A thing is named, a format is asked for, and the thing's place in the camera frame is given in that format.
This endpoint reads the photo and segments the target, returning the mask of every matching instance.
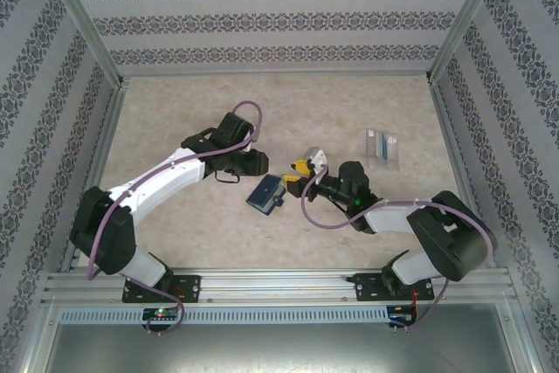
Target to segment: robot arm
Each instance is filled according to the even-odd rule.
[[[120,199],[103,230],[94,263],[106,274],[120,273],[167,291],[173,273],[162,261],[136,246],[135,227],[176,192],[219,170],[237,177],[264,175],[268,158],[250,149],[250,144],[245,149],[208,156],[241,143],[254,129],[250,122],[228,113],[217,128],[188,137],[171,156],[134,180],[108,191],[92,187],[82,197],[70,240],[89,257],[101,219]],[[187,159],[199,154],[206,157]]]
[[[410,203],[390,203],[371,193],[369,178],[359,162],[345,162],[340,166],[338,177],[328,174],[328,162],[319,148],[310,148],[302,160],[292,168],[303,176],[284,176],[287,191],[296,197],[303,195],[311,178],[322,176],[307,188],[307,199],[313,201],[322,196],[331,201],[347,218],[362,213],[351,225],[357,231],[381,233],[403,231],[415,234],[421,248],[404,252],[383,268],[383,284],[393,295],[420,280],[443,276],[460,281],[477,268],[487,256],[484,237],[463,218],[429,205],[414,206]],[[466,215],[482,226],[493,248],[496,239],[486,226],[450,191],[442,191],[429,200]],[[376,204],[373,211],[366,211]]]

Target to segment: wall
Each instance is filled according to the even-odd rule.
[[[61,0],[0,0],[0,372],[59,269],[111,98]]]
[[[559,0],[484,0],[439,89],[540,358],[559,370]]]
[[[465,0],[83,0],[126,75],[416,70]]]

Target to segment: marble-pattern surface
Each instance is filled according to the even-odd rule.
[[[128,89],[101,188],[124,183],[166,158],[187,136],[216,126],[241,100],[255,100],[264,124],[255,148],[271,174],[291,172],[307,148],[321,146],[330,173],[347,160],[366,167],[371,190],[388,199],[432,197],[456,184],[424,76],[218,75],[136,78]],[[256,112],[241,108],[255,121]],[[367,168],[365,129],[398,134],[400,170]],[[299,201],[269,217],[245,200],[259,178],[227,185],[208,178],[179,191],[137,227],[138,245],[170,266],[215,268],[379,267],[418,246],[412,235],[325,231]],[[322,223],[344,216],[326,199],[309,212]]]

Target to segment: cable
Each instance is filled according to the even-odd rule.
[[[201,158],[204,158],[204,157],[223,155],[225,153],[232,152],[233,150],[242,149],[242,148],[246,147],[246,145],[249,144],[250,142],[255,142],[255,141],[258,140],[258,137],[259,137],[259,134],[260,134],[260,127],[262,126],[262,108],[260,107],[259,104],[257,104],[253,100],[243,100],[243,101],[239,102],[232,109],[232,112],[235,114],[237,112],[237,110],[239,108],[241,108],[243,105],[252,105],[253,107],[256,108],[256,110],[259,113],[259,118],[258,118],[258,121],[256,122],[256,125],[254,126],[254,130],[243,141],[241,141],[240,143],[235,144],[233,146],[230,146],[229,148],[185,156],[185,157],[182,157],[180,159],[177,159],[174,162],[169,162],[169,163],[166,163],[166,164],[164,164],[164,165],[162,165],[158,168],[155,168],[152,171],[150,171],[149,173],[147,173],[145,176],[143,176],[141,179],[136,181],[134,184],[132,184],[130,186],[130,188],[128,188],[116,200],[114,200],[114,203],[108,208],[107,212],[103,216],[103,219],[101,219],[101,221],[99,223],[99,227],[97,228],[97,232],[95,233],[95,238],[93,239],[93,245],[92,245],[91,251],[89,253],[89,262],[87,264],[87,278],[89,280],[94,280],[95,277],[97,277],[97,274],[99,274],[99,272],[100,272],[100,270],[94,271],[94,263],[95,263],[95,259],[97,258],[97,251],[99,250],[99,244],[100,244],[101,238],[103,236],[103,231],[105,230],[105,227],[107,226],[107,223],[108,223],[109,219],[111,218],[111,216],[113,215],[114,211],[118,208],[119,204],[122,203],[122,201],[124,201],[125,198],[130,197],[135,190],[137,190],[141,185],[143,185],[149,179],[151,179],[154,176],[162,173],[164,170],[167,170],[169,168],[174,167],[175,165],[177,165],[179,163],[187,162],[187,161],[190,161],[190,160],[193,160],[193,159],[201,159]],[[167,294],[167,293],[165,293],[161,290],[157,290],[153,287],[150,287],[147,284],[142,283],[141,281],[138,281],[138,280],[135,280],[135,279],[130,279],[130,281],[135,283],[137,286],[145,288],[146,290],[148,290],[152,293],[160,294],[163,297],[166,297],[168,299],[176,301],[178,306],[181,309],[180,321],[178,321],[177,323],[173,324],[172,326],[167,328],[165,331],[162,331],[160,333],[156,333],[155,331],[150,330],[149,329],[149,323],[150,323],[151,320],[148,321],[148,324],[147,324],[146,328],[148,329],[148,332],[150,334],[153,333],[153,334],[162,335],[163,333],[166,334],[166,333],[172,331],[173,329],[178,328],[178,325],[180,325],[181,322],[184,319],[184,305],[180,301],[180,299],[176,298],[175,296],[173,296],[171,294]]]
[[[300,199],[300,208],[303,211],[303,215],[305,216],[305,218],[311,224],[315,225],[316,227],[320,227],[322,229],[329,229],[329,230],[340,229],[344,226],[352,224],[358,218],[363,217],[364,215],[366,215],[370,211],[378,210],[378,209],[381,209],[383,207],[391,207],[391,206],[394,206],[394,207],[409,206],[409,207],[411,207],[411,206],[423,206],[424,205],[424,206],[428,206],[428,207],[434,207],[435,209],[444,210],[444,211],[449,212],[449,213],[451,213],[455,216],[458,216],[462,220],[471,224],[475,228],[475,230],[480,233],[480,235],[484,239],[484,241],[486,243],[486,247],[487,247],[487,255],[486,255],[485,259],[483,260],[483,262],[480,264],[480,266],[483,266],[484,264],[486,264],[489,261],[489,259],[491,258],[491,256],[493,255],[493,244],[491,243],[491,239],[489,238],[489,235],[487,234],[485,229],[478,222],[476,222],[473,218],[469,217],[467,214],[463,213],[462,211],[458,211],[456,209],[453,209],[452,207],[449,207],[448,205],[439,204],[439,203],[432,203],[431,201],[419,201],[419,200],[415,200],[415,201],[383,201],[383,202],[379,202],[379,203],[376,203],[376,204],[370,206],[368,209],[365,209],[365,210],[357,213],[352,218],[349,218],[345,222],[339,223],[339,224],[328,225],[328,224],[322,224],[322,223],[319,223],[319,222],[313,220],[307,213],[307,209],[305,207],[305,197],[307,196],[308,190],[310,189],[311,185],[316,181],[316,179],[318,179],[322,175],[325,175],[327,171],[328,171],[328,167],[325,166],[324,169],[322,169],[318,174],[313,176],[313,178],[307,183],[307,185],[305,185],[305,188],[303,189],[303,193],[302,193],[301,199]],[[423,322],[424,319],[429,314],[431,314],[433,309],[438,305],[438,302],[443,297],[443,294],[445,293],[446,288],[448,287],[448,283],[449,283],[449,280],[446,279],[445,284],[443,285],[439,294],[437,295],[437,298],[433,301],[433,303],[429,306],[429,308],[425,311],[425,313],[421,316],[421,318],[419,318],[412,326],[408,327],[408,329],[417,326],[419,323]]]

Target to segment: purple cable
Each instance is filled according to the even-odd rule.
[[[257,104],[253,100],[243,100],[243,101],[239,102],[232,109],[232,112],[236,113],[236,111],[239,108],[241,108],[243,105],[252,105],[253,107],[256,108],[256,110],[259,113],[259,118],[258,118],[258,121],[256,122],[256,125],[254,126],[254,130],[243,141],[241,141],[240,143],[235,144],[233,146],[230,146],[229,148],[214,150],[212,152],[198,153],[198,154],[195,154],[195,155],[189,155],[189,156],[185,156],[185,157],[182,157],[180,159],[177,159],[174,162],[166,163],[166,164],[160,166],[159,168],[156,168],[156,169],[150,171],[149,173],[147,173],[145,176],[143,176],[138,181],[133,183],[130,186],[130,188],[128,188],[126,191],[124,191],[121,194],[120,197],[118,197],[116,200],[114,200],[114,203],[108,208],[107,212],[103,216],[103,219],[101,219],[101,221],[99,223],[99,227],[97,228],[97,232],[95,233],[95,238],[93,239],[93,244],[92,244],[92,247],[91,247],[91,251],[89,253],[89,262],[87,264],[87,278],[89,280],[94,280],[95,277],[97,277],[97,274],[99,274],[99,272],[100,272],[100,270],[97,270],[96,272],[94,271],[94,263],[95,263],[95,259],[97,258],[97,251],[99,250],[99,244],[100,244],[101,238],[103,236],[103,231],[105,230],[105,227],[107,227],[107,223],[108,223],[109,219],[111,218],[111,216],[113,215],[114,211],[118,208],[119,204],[122,203],[122,201],[124,201],[125,198],[131,196],[134,191],[136,191],[142,184],[147,182],[152,177],[156,176],[157,174],[160,174],[164,170],[167,170],[169,168],[174,167],[175,165],[177,165],[179,163],[191,161],[193,159],[201,159],[201,158],[204,158],[204,157],[223,155],[225,153],[232,152],[233,150],[242,149],[247,144],[249,144],[250,142],[255,142],[258,139],[259,134],[260,134],[260,127],[262,126],[262,108],[260,107],[259,104]],[[159,333],[159,335],[162,335],[163,333],[166,334],[167,332],[170,332],[173,329],[178,328],[178,325],[180,325],[180,323],[184,319],[184,305],[182,304],[182,302],[179,299],[174,298],[173,296],[171,296],[171,294],[166,294],[166,293],[162,292],[161,290],[157,290],[153,287],[148,286],[147,284],[143,284],[138,280],[134,280],[134,279],[130,279],[130,280],[132,282],[134,282],[136,285],[138,285],[140,287],[143,287],[143,288],[149,290],[150,292],[160,294],[161,296],[164,296],[168,299],[176,301],[177,304],[179,305],[179,307],[181,308],[181,319],[180,319],[180,321],[178,321],[176,324],[174,324],[171,327],[169,327],[168,329],[166,329],[164,332]],[[147,325],[147,329],[148,329],[148,332],[150,334],[153,332],[149,329],[149,322],[148,322],[148,325]]]
[[[462,211],[458,211],[456,209],[453,209],[452,207],[449,207],[448,205],[432,203],[431,201],[419,201],[419,200],[416,200],[416,201],[383,201],[381,203],[374,204],[374,205],[370,206],[368,209],[365,209],[365,210],[357,213],[356,215],[354,215],[352,218],[349,218],[345,222],[342,222],[342,223],[339,223],[339,224],[332,224],[332,225],[318,223],[317,221],[313,220],[308,215],[307,208],[305,207],[305,197],[307,196],[308,190],[310,189],[311,185],[316,181],[317,178],[319,178],[322,175],[325,175],[327,170],[328,170],[328,167],[325,167],[318,174],[313,176],[313,178],[311,178],[311,180],[307,183],[307,185],[305,185],[305,188],[303,189],[303,193],[301,195],[301,200],[300,200],[300,208],[303,211],[303,215],[305,216],[305,218],[311,224],[314,224],[316,227],[320,227],[322,229],[329,229],[329,230],[340,229],[344,226],[352,224],[358,218],[363,217],[364,215],[366,215],[370,211],[378,210],[378,209],[381,209],[385,206],[387,206],[387,207],[391,207],[391,206],[403,207],[403,206],[425,205],[425,206],[428,206],[428,207],[434,207],[436,209],[444,210],[446,212],[454,214],[455,216],[458,216],[462,220],[471,224],[475,228],[475,230],[480,233],[480,235],[483,237],[483,239],[486,243],[486,247],[487,247],[487,255],[486,255],[484,261],[480,264],[480,266],[483,266],[484,264],[486,264],[490,260],[491,256],[493,255],[493,244],[491,243],[491,239],[489,238],[489,235],[487,234],[485,229],[483,227],[481,227],[481,225],[478,222],[476,222],[473,218],[469,217],[467,214],[463,213]],[[437,295],[437,298],[433,301],[433,303],[429,306],[429,308],[425,311],[425,313],[421,316],[421,318],[419,318],[413,324],[412,327],[415,327],[416,325],[421,323],[433,311],[433,309],[438,305],[438,302],[441,300],[441,298],[443,297],[443,294],[446,291],[446,288],[448,287],[448,283],[449,283],[449,280],[446,279],[445,284],[443,285],[443,287],[441,288],[440,292]]]

